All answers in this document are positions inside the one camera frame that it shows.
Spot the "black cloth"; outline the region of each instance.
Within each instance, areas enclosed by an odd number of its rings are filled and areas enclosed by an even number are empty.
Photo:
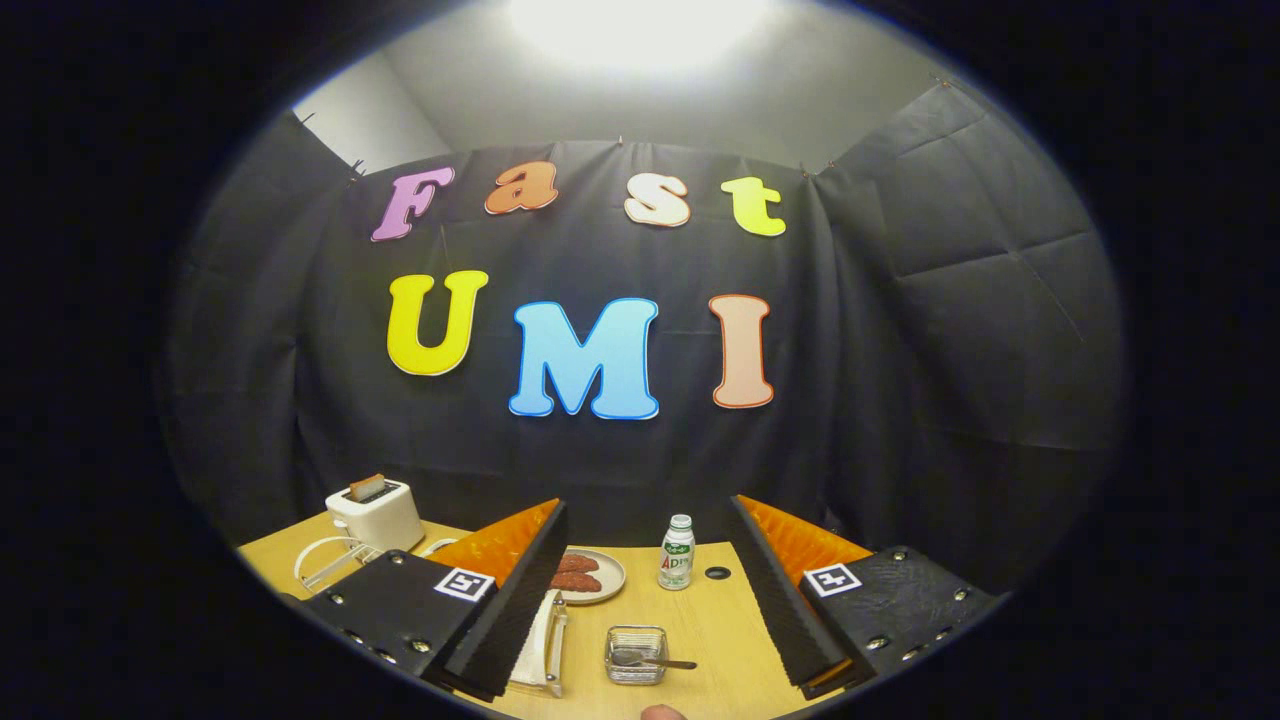
[[[872,547],[918,547],[1001,592],[1101,478],[1119,441],[1123,347],[1088,215],[1007,123],[978,115],[956,88],[936,88],[812,177],[684,147],[558,142],[355,184],[338,161],[287,197],[232,178],[175,297],[161,389],[183,482],[236,543],[376,471],[411,483],[424,518],[457,527],[562,497],[585,544],[657,543],[675,512],[694,516],[699,539],[723,539],[726,497],[745,493],[838,518]],[[486,214],[498,174],[530,160],[556,164],[559,197]],[[300,165],[260,163],[255,182]],[[456,179],[412,232],[370,242],[392,181],[442,167]],[[643,172],[685,182],[686,224],[626,217],[627,179]],[[719,186],[745,176],[781,193],[769,213],[782,236],[733,220]],[[397,369],[390,282],[435,278],[420,328],[430,346],[448,313],[440,283],[466,269],[490,277],[466,359],[438,377]],[[771,306],[776,396],[763,407],[712,401],[721,331],[707,304],[722,293]],[[516,307],[559,302],[585,340],[618,297],[659,306],[648,346],[658,416],[570,416],[554,392],[552,415],[511,414]],[[588,397],[598,389],[599,378]]]

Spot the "letter u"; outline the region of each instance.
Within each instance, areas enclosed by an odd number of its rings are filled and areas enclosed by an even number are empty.
[[[444,278],[444,287],[453,292],[444,340],[435,347],[422,347],[417,327],[422,318],[422,301],[434,284],[431,275],[403,275],[392,281],[387,354],[397,368],[411,375],[443,375],[462,363],[471,345],[476,293],[489,284],[489,275],[481,270],[460,270]]]

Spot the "wooden table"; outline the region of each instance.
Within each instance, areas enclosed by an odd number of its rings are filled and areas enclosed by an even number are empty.
[[[413,553],[421,553],[438,539],[467,534],[426,520],[422,527],[426,537],[411,548]],[[307,544],[334,534],[339,533],[328,512],[321,512],[239,550],[271,589],[306,598],[306,588],[293,579],[293,562]],[[515,684],[492,705],[465,693],[458,697],[530,720],[636,720],[641,710],[658,703],[680,710],[690,720],[753,720],[786,715],[837,694],[805,701],[800,691],[787,683],[782,661],[730,543],[699,544],[694,580],[678,592],[658,585],[660,551],[657,542],[653,547],[590,550],[621,562],[627,582],[607,601],[568,607],[561,667],[563,697],[553,698]],[[343,551],[340,542],[317,547],[303,562],[302,574],[328,565]],[[723,580],[707,578],[704,570],[714,565],[728,568],[732,575]],[[348,566],[351,570],[335,573],[329,583],[357,568],[355,562]],[[658,685],[613,684],[604,674],[604,637],[611,625],[660,625],[667,630],[671,657],[694,660],[698,669],[668,670]]]

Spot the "blue letter m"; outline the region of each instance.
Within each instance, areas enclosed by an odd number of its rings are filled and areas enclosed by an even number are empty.
[[[524,328],[520,389],[508,407],[516,415],[550,415],[556,402],[543,391],[545,372],[552,378],[564,411],[577,415],[596,373],[603,373],[600,395],[591,413],[608,420],[648,420],[658,414],[649,395],[649,323],[658,304],[622,297],[604,306],[585,343],[577,342],[564,309],[557,302],[530,302],[516,309]]]

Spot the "spoon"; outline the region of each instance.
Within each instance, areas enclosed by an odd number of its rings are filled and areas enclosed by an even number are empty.
[[[630,666],[640,665],[641,662],[648,665],[662,665],[663,667],[678,667],[681,670],[692,670],[698,667],[696,662],[689,662],[687,660],[658,660],[657,657],[645,657],[640,655],[639,650],[614,650],[609,661],[614,665]]]

